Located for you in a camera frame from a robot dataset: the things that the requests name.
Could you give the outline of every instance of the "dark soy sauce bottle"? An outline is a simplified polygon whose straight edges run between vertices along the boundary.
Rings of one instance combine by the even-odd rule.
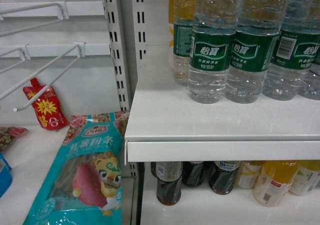
[[[156,197],[166,206],[175,205],[181,197],[182,162],[156,162]]]
[[[229,194],[234,187],[240,161],[215,161],[209,177],[209,186],[220,195]]]
[[[202,184],[205,175],[203,161],[184,161],[182,169],[182,183],[187,187],[196,188]]]

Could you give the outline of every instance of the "green bottle label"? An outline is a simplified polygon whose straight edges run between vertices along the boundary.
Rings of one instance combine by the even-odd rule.
[[[281,30],[271,62],[287,69],[309,69],[319,49],[320,34],[303,34]]]
[[[173,53],[180,57],[189,57],[192,25],[174,24],[173,30]]]
[[[237,32],[234,37],[230,65],[248,72],[268,69],[275,47],[275,36],[257,36]]]
[[[315,56],[315,59],[314,59],[314,63],[317,65],[320,65],[320,52],[319,51],[320,51],[320,49],[318,49],[316,56]]]
[[[233,35],[211,35],[193,31],[190,64],[195,69],[209,72],[229,68]]]

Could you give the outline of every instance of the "blue package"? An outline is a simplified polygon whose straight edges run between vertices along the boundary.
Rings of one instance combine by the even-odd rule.
[[[11,167],[0,152],[0,198],[12,183]]]
[[[120,154],[129,112],[72,117],[23,225],[121,225]]]

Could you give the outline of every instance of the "snack bag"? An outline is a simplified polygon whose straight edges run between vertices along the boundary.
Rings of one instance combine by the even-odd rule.
[[[121,225],[129,112],[73,116],[23,225]]]
[[[22,90],[28,100],[34,97],[46,85],[40,85],[34,77],[30,80],[32,86],[25,86]],[[32,103],[36,118],[40,126],[46,130],[59,130],[67,126],[68,120],[60,109],[60,101],[53,90],[49,87],[35,102]]]
[[[0,152],[0,198],[12,183],[11,167]]]
[[[28,131],[24,127],[0,127],[0,151],[3,151],[13,139]]]

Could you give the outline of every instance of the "red packaging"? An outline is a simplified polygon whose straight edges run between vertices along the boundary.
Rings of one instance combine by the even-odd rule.
[[[23,92],[30,100],[46,85],[40,85],[34,77],[30,80],[32,86],[25,86]],[[41,127],[46,130],[59,130],[69,125],[68,120],[60,109],[60,101],[53,90],[49,87],[36,101],[32,103],[36,118]]]

